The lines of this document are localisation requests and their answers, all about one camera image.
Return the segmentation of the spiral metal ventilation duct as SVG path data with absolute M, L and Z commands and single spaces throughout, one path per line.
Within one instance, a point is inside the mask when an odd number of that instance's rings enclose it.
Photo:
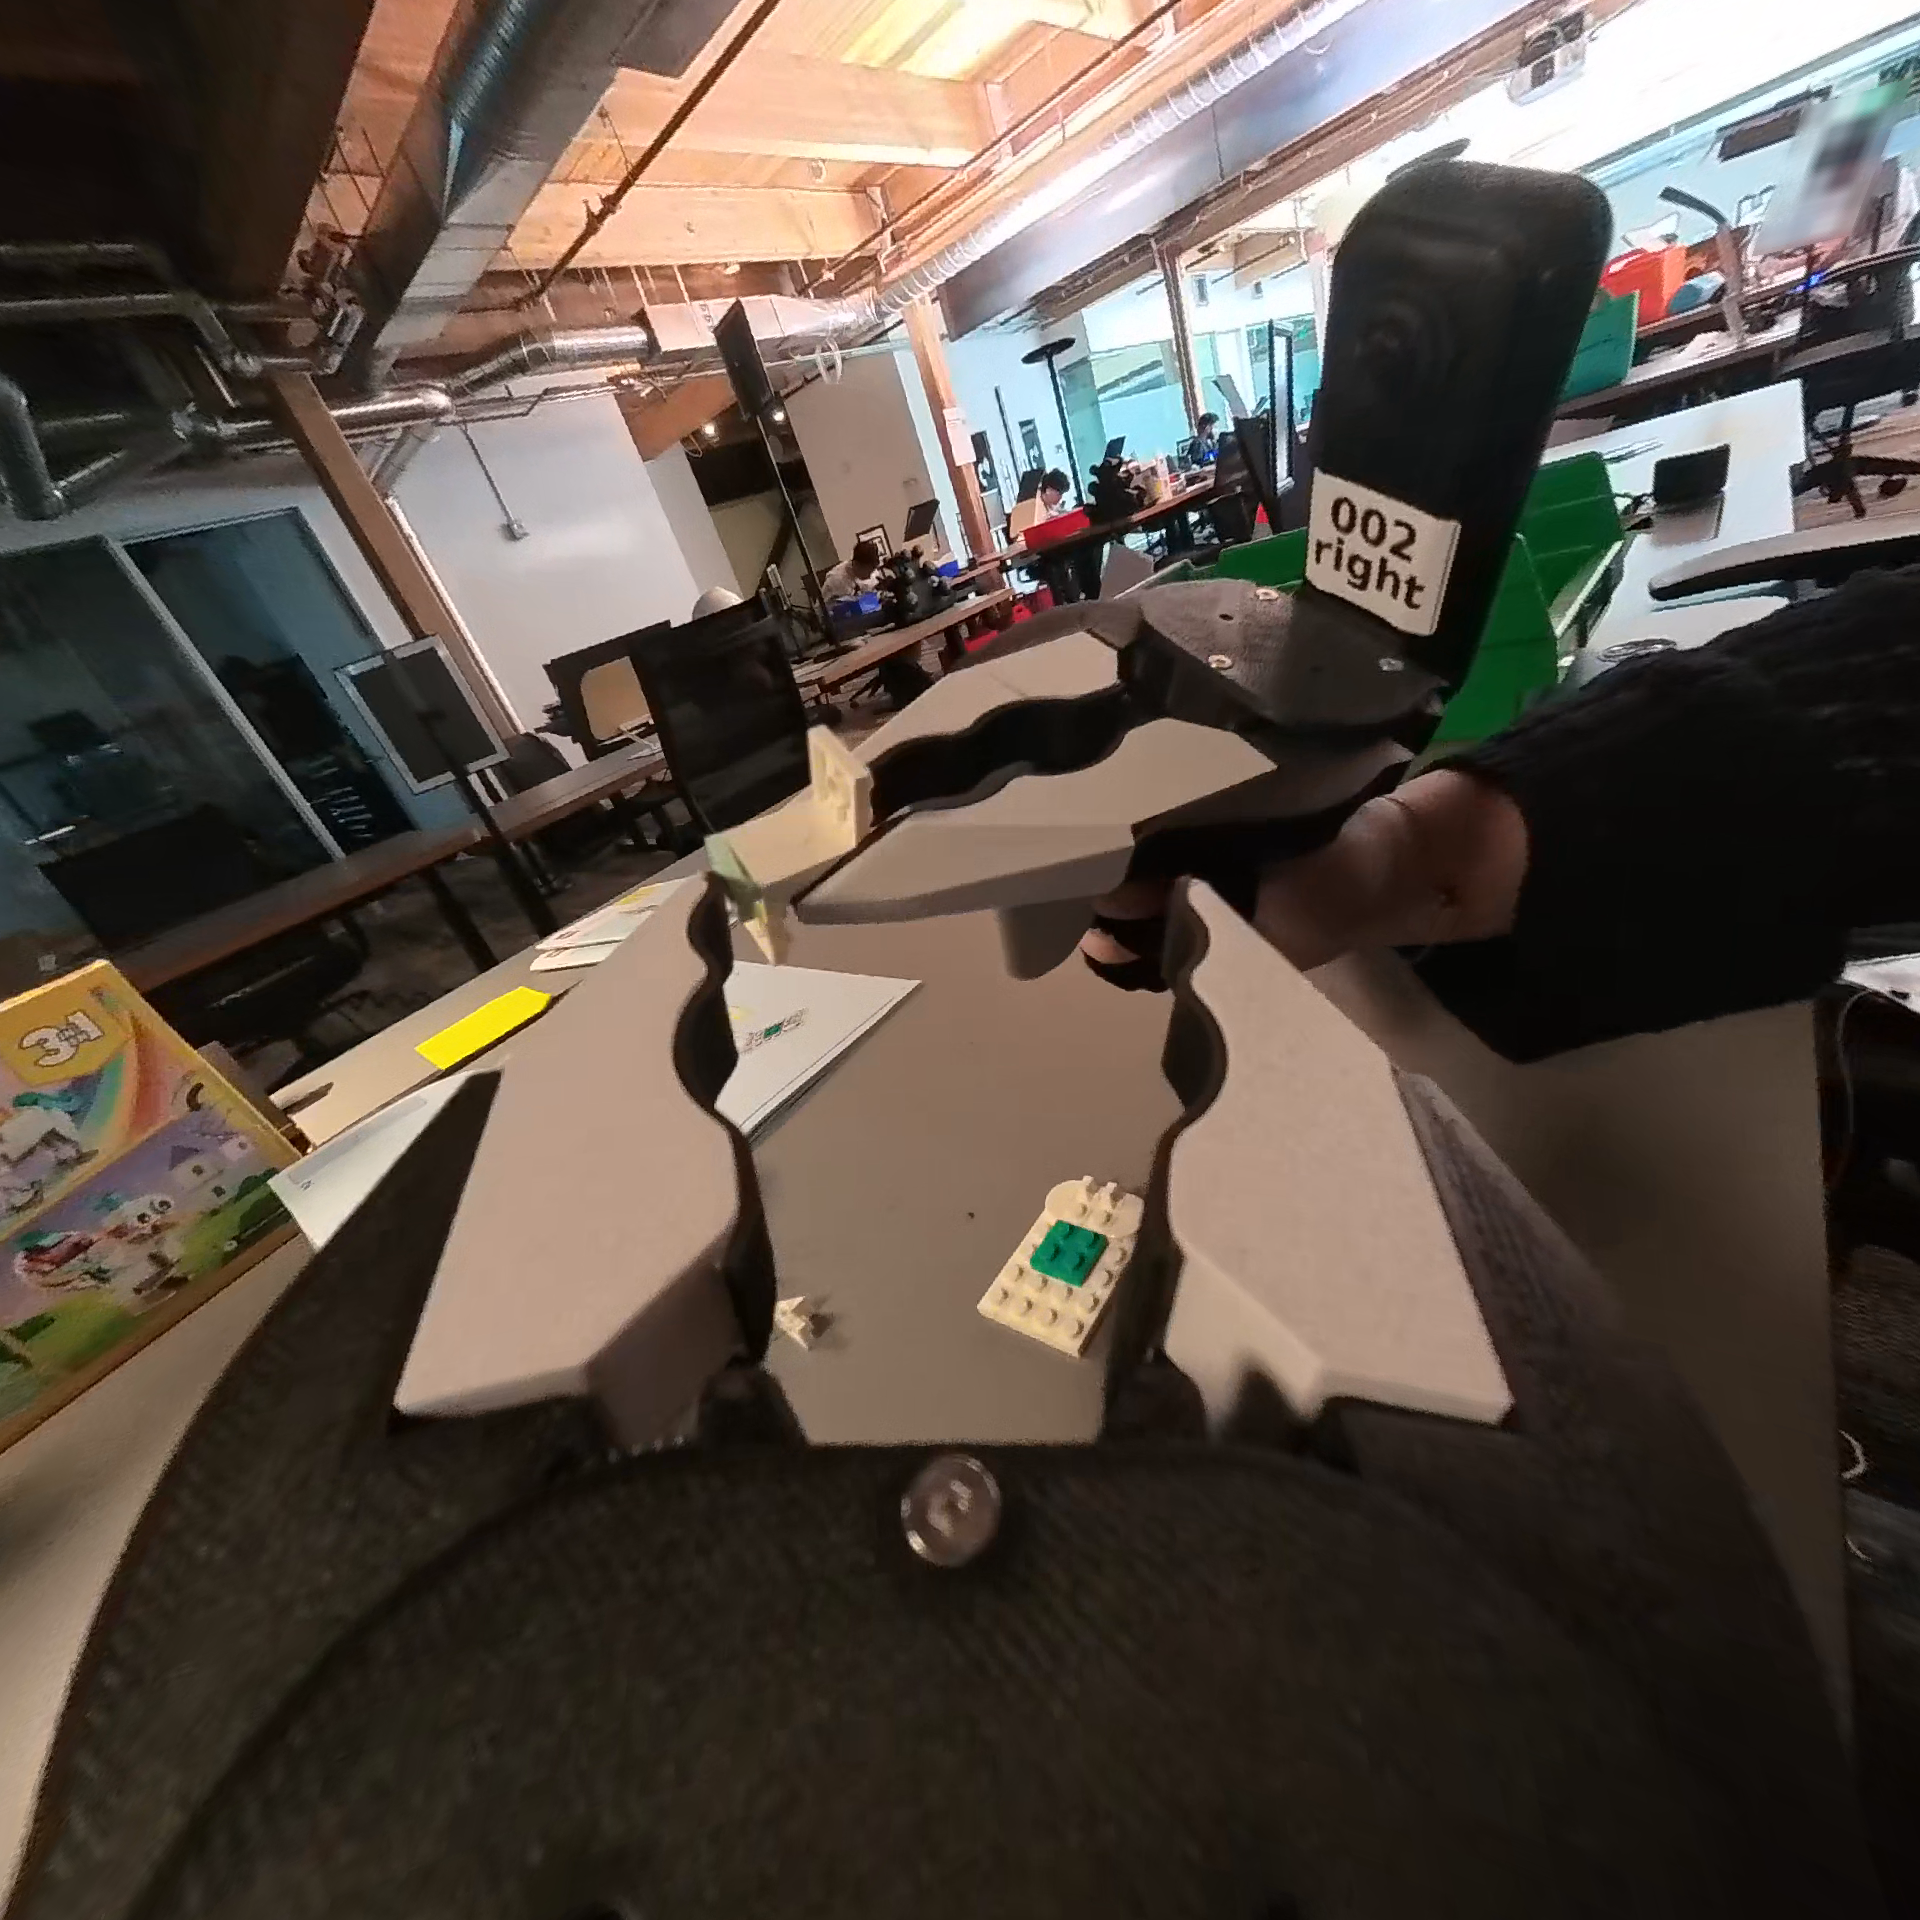
M 189 404 L 39 417 L 16 382 L 3 382 L 3 506 L 16 519 L 62 519 L 202 454 L 240 458 L 291 444 L 275 411 L 216 417 Z

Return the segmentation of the white lego plate green tile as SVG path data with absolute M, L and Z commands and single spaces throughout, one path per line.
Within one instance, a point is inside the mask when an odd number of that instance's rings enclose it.
M 1082 1177 L 1048 1191 L 975 1313 L 1056 1356 L 1085 1357 L 1136 1249 L 1144 1200 Z

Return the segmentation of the white paper sheet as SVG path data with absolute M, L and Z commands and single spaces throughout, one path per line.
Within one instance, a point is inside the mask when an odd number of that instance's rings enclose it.
M 322 1249 L 399 1164 L 418 1137 L 469 1085 L 496 1082 L 493 1071 L 464 1069 L 362 1116 L 295 1164 L 268 1178 L 272 1200 L 305 1244 Z

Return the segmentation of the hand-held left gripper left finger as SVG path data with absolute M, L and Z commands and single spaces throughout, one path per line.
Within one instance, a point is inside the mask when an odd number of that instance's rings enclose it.
M 642 1450 L 767 1356 L 773 1248 L 749 1145 L 718 1112 L 731 971 L 727 895 L 686 883 L 509 1045 L 398 1376 L 401 1418 L 585 1401 Z

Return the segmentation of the white printed leaflet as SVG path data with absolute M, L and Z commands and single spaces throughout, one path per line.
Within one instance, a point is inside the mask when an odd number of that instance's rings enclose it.
M 585 971 L 639 932 L 665 904 L 685 895 L 689 881 L 642 883 L 605 906 L 547 936 L 527 960 L 533 974 Z

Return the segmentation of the green tote bin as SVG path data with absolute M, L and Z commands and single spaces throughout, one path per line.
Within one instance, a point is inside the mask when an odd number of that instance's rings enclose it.
M 1625 382 L 1632 371 L 1638 326 L 1638 293 L 1613 295 L 1604 287 L 1595 293 L 1563 377 L 1560 407 L 1601 395 Z

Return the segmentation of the black mesh office chair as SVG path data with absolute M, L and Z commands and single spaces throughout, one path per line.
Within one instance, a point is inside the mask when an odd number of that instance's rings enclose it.
M 628 637 L 659 751 L 694 827 L 726 835 L 811 787 L 787 628 L 758 599 Z

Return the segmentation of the dark wooden office desk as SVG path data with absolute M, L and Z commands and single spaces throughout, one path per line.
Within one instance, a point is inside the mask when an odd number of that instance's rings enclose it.
M 538 784 L 448 829 L 414 829 L 367 853 L 268 885 L 262 895 L 217 906 L 155 937 L 107 952 L 137 988 L 168 988 L 204 974 L 290 932 L 341 922 L 407 883 L 423 883 L 457 947 L 475 971 L 496 960 L 440 870 L 465 855 L 488 858 L 502 878 L 522 881 L 511 858 L 539 835 L 599 807 L 628 823 L 627 805 L 661 805 L 671 795 L 657 745 L 639 745 Z

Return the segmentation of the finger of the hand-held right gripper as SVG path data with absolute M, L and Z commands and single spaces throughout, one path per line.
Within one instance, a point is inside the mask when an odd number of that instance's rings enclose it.
M 1127 873 L 1153 829 L 1236 821 L 1275 792 L 1254 745 L 1178 720 L 1129 729 L 1089 767 L 1007 773 L 965 797 L 905 805 L 791 901 L 805 929 L 893 927 L 966 914 L 1027 918 L 1007 971 L 1035 976 L 1068 952 L 1068 907 Z
M 1096 769 L 1146 721 L 1118 653 L 1084 632 L 995 655 L 933 684 L 868 742 L 873 816 L 997 807 L 1108 818 Z

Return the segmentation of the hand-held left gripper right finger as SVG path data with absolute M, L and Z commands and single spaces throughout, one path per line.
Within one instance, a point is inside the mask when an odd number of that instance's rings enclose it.
M 1305 1433 L 1345 1408 L 1514 1414 L 1398 1071 L 1203 883 L 1167 912 L 1153 1152 L 1103 1440 Z

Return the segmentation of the white office desk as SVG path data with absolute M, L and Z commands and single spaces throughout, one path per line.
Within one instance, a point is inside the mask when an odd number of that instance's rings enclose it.
M 1595 454 L 1607 462 L 1618 497 L 1648 491 L 1655 462 L 1719 444 L 1730 448 L 1730 472 L 1717 502 L 1661 513 L 1648 533 L 1629 543 L 1618 587 L 1601 624 L 1604 630 L 1624 628 L 1650 609 L 1647 581 L 1725 545 L 1794 532 L 1790 469 L 1805 458 L 1800 382 L 1782 380 L 1610 432 L 1575 434 L 1573 424 L 1555 431 L 1542 462 Z

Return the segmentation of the white stepped lego bracket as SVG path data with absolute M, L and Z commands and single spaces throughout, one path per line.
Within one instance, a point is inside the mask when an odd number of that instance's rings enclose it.
M 811 729 L 805 759 L 805 784 L 787 802 L 704 839 L 706 870 L 772 968 L 787 960 L 794 901 L 874 823 L 874 777 L 833 734 Z

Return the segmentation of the person's right hand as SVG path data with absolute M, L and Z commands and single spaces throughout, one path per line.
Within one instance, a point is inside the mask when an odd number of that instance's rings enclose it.
M 1501 789 L 1428 773 L 1361 805 L 1309 853 L 1203 853 L 1172 875 L 1136 875 L 1100 899 L 1080 954 L 1123 988 L 1160 991 L 1158 930 L 1185 883 L 1206 883 L 1296 970 L 1348 954 L 1475 944 L 1518 914 L 1526 827 Z

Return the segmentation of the yellow paper sheet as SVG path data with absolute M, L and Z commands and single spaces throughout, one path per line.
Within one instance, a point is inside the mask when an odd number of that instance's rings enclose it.
M 439 1031 L 416 1043 L 418 1059 L 437 1073 L 453 1073 L 481 1059 L 491 1048 L 542 1020 L 555 997 L 534 988 L 511 988 L 465 1016 L 446 1023 Z

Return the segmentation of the green plastic storage bin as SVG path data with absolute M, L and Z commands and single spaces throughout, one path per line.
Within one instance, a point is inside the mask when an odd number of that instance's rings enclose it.
M 1622 529 L 1604 462 L 1524 473 L 1530 427 L 1488 441 L 1478 478 L 1324 469 L 1302 533 L 1174 565 L 1103 605 L 1151 720 L 1254 745 L 1278 769 L 1345 765 L 1355 784 L 1477 745 L 1560 683 L 1562 642 L 1610 596 Z

